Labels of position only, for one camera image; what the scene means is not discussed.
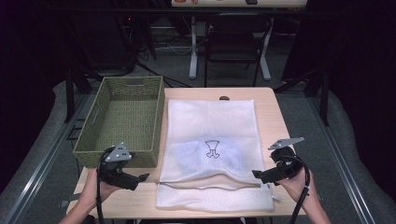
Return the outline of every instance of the white desk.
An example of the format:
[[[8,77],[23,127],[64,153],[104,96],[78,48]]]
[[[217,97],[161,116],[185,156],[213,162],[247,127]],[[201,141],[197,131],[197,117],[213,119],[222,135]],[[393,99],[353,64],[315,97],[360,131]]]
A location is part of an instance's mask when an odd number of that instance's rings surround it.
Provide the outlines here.
[[[285,121],[277,104],[273,90],[270,88],[173,88],[165,89],[165,106],[163,111],[163,126],[161,132],[160,154],[158,166],[156,168],[128,168],[123,169],[125,173],[131,175],[142,175],[150,173],[148,179],[140,183],[135,191],[121,189],[113,193],[104,203],[103,212],[105,218],[211,218],[211,217],[275,217],[290,216],[295,207],[295,202],[282,187],[273,187],[273,193],[280,197],[282,201],[275,201],[273,211],[250,211],[232,213],[212,213],[189,210],[160,210],[155,206],[157,183],[160,179],[160,172],[163,164],[163,149],[167,134],[168,101],[169,99],[189,99],[189,100],[218,100],[220,96],[228,96],[231,100],[255,101],[255,111],[259,135],[262,145],[262,155],[267,169],[275,167],[274,162],[269,157],[270,151],[267,149],[279,138],[289,138]],[[84,168],[75,193],[81,193],[87,179],[88,169]],[[67,212],[76,204],[71,202]],[[91,215],[96,215],[96,209],[91,211]]]
[[[198,0],[198,4],[194,4],[191,0],[186,0],[184,3],[177,3],[172,0],[172,7],[305,7],[307,0],[258,0],[257,5],[248,5],[245,0]],[[196,52],[196,33],[195,33],[195,18],[191,18],[191,63],[190,63],[190,79],[196,79],[197,76],[197,62],[198,55]],[[262,76],[264,80],[271,80],[270,71],[268,69],[267,61],[265,60],[265,52],[267,51],[268,42],[271,36],[271,31],[265,38],[264,48],[262,50],[262,59],[260,66],[262,68]]]

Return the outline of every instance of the chair backrest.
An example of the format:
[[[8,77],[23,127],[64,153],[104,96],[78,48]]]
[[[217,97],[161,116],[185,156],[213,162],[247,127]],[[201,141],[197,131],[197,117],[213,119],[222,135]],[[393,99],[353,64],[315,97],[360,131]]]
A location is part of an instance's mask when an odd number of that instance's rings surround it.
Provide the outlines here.
[[[246,34],[265,33],[271,29],[271,20],[258,13],[220,13],[206,23],[206,35],[210,32]]]

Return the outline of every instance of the white mesh bag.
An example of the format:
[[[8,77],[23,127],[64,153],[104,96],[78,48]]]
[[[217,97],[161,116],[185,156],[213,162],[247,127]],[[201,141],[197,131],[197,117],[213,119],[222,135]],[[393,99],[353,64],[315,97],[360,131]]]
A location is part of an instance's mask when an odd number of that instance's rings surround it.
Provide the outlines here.
[[[254,101],[170,100],[156,206],[200,211],[273,209]]]

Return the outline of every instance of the green wicker basket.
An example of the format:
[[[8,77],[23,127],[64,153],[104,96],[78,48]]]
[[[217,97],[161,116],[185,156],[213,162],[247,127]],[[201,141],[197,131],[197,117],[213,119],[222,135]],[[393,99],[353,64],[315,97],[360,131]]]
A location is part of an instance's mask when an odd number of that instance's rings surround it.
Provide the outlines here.
[[[156,167],[163,124],[162,77],[105,77],[73,151],[86,167],[123,142],[134,157],[125,167]]]

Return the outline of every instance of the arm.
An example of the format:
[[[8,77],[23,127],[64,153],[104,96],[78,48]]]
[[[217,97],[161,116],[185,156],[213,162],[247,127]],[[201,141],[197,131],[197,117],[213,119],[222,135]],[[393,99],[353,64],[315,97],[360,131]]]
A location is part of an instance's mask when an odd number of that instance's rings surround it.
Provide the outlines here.
[[[318,199],[318,192],[314,182],[314,176],[311,174],[311,183],[309,186],[309,191],[304,203],[303,209],[311,220],[312,223],[331,223],[327,217],[326,212],[323,210]],[[292,179],[282,179],[277,181],[283,188],[286,189],[290,197],[297,202],[300,198],[301,192],[303,191],[305,180],[304,180],[304,169],[302,169],[297,176]]]
[[[84,218],[96,207],[96,169],[92,169],[88,174],[87,182],[84,189],[79,196],[76,205],[70,212],[62,219],[61,224],[79,224]],[[120,189],[118,187],[110,186],[107,183],[100,183],[100,191],[102,201],[104,202],[111,193]]]

